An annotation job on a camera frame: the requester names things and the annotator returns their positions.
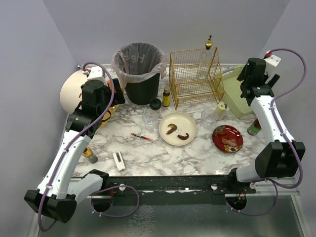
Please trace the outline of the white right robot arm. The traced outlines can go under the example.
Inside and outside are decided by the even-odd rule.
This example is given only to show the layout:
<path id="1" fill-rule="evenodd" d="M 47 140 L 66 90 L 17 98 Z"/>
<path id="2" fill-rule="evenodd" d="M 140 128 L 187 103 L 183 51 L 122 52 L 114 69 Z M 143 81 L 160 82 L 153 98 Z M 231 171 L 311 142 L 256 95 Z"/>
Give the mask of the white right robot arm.
<path id="1" fill-rule="evenodd" d="M 237 78 L 241 82 L 241 97 L 255 113 L 266 146 L 252 164 L 232 169 L 230 175 L 237 183 L 269 180 L 282 188 L 294 189 L 303 179 L 301 160 L 306 148 L 291 135 L 278 112 L 279 97 L 272 87 L 280 78 L 274 70 L 281 59 L 274 52 L 267 51 L 263 58 L 249 58 Z"/>

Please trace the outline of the green sauce bottle yellow cap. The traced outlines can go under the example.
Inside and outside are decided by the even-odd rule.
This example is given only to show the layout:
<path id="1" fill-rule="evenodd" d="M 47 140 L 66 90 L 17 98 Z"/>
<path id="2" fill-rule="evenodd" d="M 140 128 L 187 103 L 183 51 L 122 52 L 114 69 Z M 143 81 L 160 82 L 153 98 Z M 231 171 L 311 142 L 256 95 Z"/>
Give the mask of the green sauce bottle yellow cap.
<path id="1" fill-rule="evenodd" d="M 252 136 L 257 135 L 260 131 L 261 126 L 258 119 L 256 119 L 247 129 L 248 134 Z"/>

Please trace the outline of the clear oil bottle gold cap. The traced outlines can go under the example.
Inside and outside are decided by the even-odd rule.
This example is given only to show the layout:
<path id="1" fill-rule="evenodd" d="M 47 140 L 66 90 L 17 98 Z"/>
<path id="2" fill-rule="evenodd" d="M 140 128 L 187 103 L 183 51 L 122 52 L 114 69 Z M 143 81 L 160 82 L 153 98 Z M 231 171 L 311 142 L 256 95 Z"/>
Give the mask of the clear oil bottle gold cap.
<path id="1" fill-rule="evenodd" d="M 213 45 L 212 35 L 210 35 L 208 40 L 205 42 L 205 48 L 202 50 L 199 56 L 198 69 L 197 69 L 197 75 L 196 75 L 196 78 L 198 80 L 205 79 L 207 70 L 208 70 L 208 64 L 209 62 L 212 62 L 212 59 L 211 59 L 212 45 Z"/>

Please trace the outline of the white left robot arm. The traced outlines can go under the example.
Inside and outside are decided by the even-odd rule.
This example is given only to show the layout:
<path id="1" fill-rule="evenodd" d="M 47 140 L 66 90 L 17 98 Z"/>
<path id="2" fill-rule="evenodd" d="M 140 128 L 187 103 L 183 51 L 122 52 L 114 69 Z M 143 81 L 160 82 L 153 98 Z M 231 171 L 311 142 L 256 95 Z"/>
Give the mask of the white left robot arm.
<path id="1" fill-rule="evenodd" d="M 79 158 L 102 124 L 106 112 L 125 103 L 118 79 L 100 64 L 91 69 L 83 67 L 87 81 L 81 86 L 81 101 L 69 115 L 63 140 L 57 155 L 41 183 L 35 190 L 27 190 L 24 200 L 38 214 L 38 222 L 48 217 L 54 222 L 67 223 L 77 205 L 106 185 L 108 175 L 91 171 L 79 182 L 71 184 Z"/>

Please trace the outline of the amber spice jar grey lid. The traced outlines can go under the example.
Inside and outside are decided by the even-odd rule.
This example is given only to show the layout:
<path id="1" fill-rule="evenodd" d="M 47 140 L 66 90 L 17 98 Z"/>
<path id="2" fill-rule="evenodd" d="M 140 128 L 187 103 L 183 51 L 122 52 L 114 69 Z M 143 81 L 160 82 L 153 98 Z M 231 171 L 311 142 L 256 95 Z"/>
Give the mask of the amber spice jar grey lid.
<path id="1" fill-rule="evenodd" d="M 89 148 L 86 147 L 83 151 L 82 155 L 90 162 L 90 163 L 96 163 L 98 161 L 98 157 L 96 154 Z"/>

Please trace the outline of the small yellow label bottle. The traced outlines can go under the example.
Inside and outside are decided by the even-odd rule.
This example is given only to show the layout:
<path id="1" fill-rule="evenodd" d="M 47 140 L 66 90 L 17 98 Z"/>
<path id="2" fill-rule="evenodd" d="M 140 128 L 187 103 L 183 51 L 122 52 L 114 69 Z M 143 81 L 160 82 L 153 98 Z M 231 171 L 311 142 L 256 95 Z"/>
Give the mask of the small yellow label bottle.
<path id="1" fill-rule="evenodd" d="M 163 90 L 162 105 L 168 107 L 170 105 L 170 87 L 166 85 Z"/>

